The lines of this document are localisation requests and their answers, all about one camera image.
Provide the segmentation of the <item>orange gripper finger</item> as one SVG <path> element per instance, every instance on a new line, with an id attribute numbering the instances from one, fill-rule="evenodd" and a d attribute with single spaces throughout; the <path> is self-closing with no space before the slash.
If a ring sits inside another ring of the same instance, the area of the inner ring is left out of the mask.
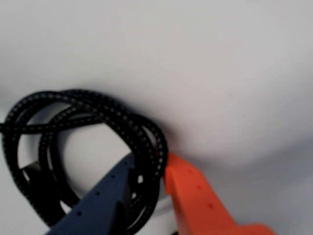
<path id="1" fill-rule="evenodd" d="M 180 235 L 272 235 L 262 224 L 237 224 L 204 175 L 181 157 L 170 153 L 164 186 L 171 196 Z"/>

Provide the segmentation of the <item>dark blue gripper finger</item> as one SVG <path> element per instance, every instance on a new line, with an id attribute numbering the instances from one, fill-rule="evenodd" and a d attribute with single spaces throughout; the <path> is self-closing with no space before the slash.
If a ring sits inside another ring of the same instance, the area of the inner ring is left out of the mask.
<path id="1" fill-rule="evenodd" d="M 134 155 L 126 155 L 49 235 L 124 235 L 130 215 Z"/>

